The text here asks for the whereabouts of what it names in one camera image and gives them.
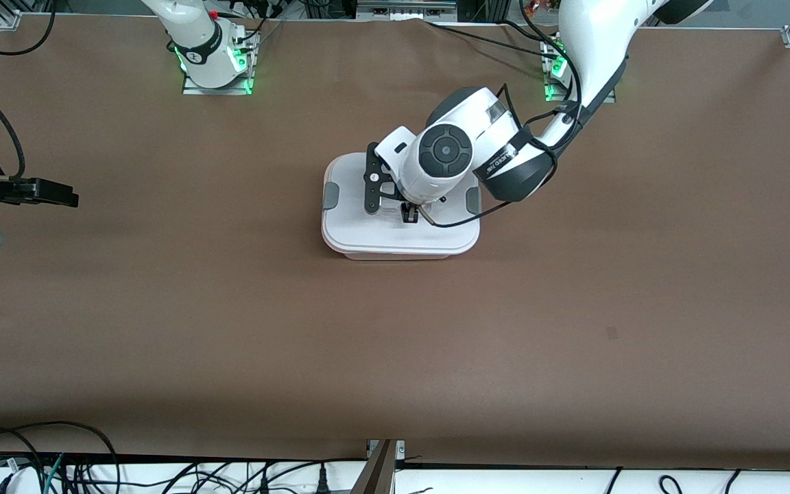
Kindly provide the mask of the white lid with grey clips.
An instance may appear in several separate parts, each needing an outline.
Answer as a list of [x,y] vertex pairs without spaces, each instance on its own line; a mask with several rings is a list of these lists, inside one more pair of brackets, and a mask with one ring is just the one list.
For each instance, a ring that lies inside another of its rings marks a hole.
[[445,249],[464,245],[480,237],[480,221],[455,227],[481,212],[481,190],[476,178],[469,175],[447,193],[445,201],[425,207],[437,223],[430,225],[423,216],[418,223],[404,223],[400,202],[383,199],[376,215],[365,213],[363,206],[365,153],[342,154],[329,163],[323,188],[321,231],[323,237],[357,248],[395,247],[396,249]]

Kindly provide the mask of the pink plastic storage box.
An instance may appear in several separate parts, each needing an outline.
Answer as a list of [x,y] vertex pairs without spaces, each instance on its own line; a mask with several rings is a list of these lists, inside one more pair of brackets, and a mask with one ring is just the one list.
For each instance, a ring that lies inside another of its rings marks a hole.
[[464,245],[451,246],[445,249],[396,249],[391,246],[360,249],[336,243],[333,239],[327,237],[323,237],[323,239],[329,248],[353,261],[426,261],[447,259],[447,257],[461,255],[470,250],[477,243],[479,237],[471,239],[469,243]]

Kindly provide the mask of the grey metal device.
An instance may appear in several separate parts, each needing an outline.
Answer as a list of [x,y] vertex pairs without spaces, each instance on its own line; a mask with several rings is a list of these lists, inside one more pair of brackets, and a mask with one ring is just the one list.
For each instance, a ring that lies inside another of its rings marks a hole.
[[457,0],[357,0],[355,19],[458,22]]

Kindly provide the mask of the brown table mat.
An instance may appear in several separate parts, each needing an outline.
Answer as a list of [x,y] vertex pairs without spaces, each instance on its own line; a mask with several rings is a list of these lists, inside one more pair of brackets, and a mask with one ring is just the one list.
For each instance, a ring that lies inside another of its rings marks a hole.
[[790,468],[790,48],[643,30],[617,100],[467,253],[321,237],[326,166],[464,86],[548,109],[529,54],[420,21],[288,22],[255,93],[187,96],[151,18],[0,56],[27,172],[0,205],[0,426],[123,454]]

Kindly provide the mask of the left arm silver base plate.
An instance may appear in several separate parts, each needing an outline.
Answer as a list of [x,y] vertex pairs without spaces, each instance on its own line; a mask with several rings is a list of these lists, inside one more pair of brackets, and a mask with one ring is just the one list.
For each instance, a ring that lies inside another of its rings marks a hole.
[[548,102],[562,101],[571,87],[571,67],[564,56],[544,41],[540,42],[540,52],[553,56],[542,60],[545,99]]

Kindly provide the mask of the right arm silver base plate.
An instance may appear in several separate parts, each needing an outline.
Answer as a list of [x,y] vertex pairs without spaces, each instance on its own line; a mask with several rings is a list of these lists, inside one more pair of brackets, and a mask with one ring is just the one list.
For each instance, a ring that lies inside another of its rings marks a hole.
[[[260,35],[255,32],[235,41],[213,54],[213,62],[200,71],[189,69],[180,60],[182,69],[182,94],[185,95],[251,95],[254,91],[255,66],[257,63]],[[213,87],[198,84],[191,75],[210,73],[208,78],[215,82]]]

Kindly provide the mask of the metal corner bracket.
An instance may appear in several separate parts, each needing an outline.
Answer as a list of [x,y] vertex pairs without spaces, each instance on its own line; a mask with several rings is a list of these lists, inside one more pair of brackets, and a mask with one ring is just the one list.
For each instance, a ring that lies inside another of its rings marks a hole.
[[[379,446],[381,440],[367,440],[366,441],[366,454],[365,457],[369,460],[371,456],[373,456],[374,451]],[[402,462],[405,459],[405,442],[403,440],[396,440],[395,441],[395,456],[394,459],[396,462]]]

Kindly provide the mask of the dark frame post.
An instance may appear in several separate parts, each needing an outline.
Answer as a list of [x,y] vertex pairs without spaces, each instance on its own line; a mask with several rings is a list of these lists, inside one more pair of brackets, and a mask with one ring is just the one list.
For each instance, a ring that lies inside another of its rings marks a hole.
[[381,440],[349,494],[393,494],[396,440]]

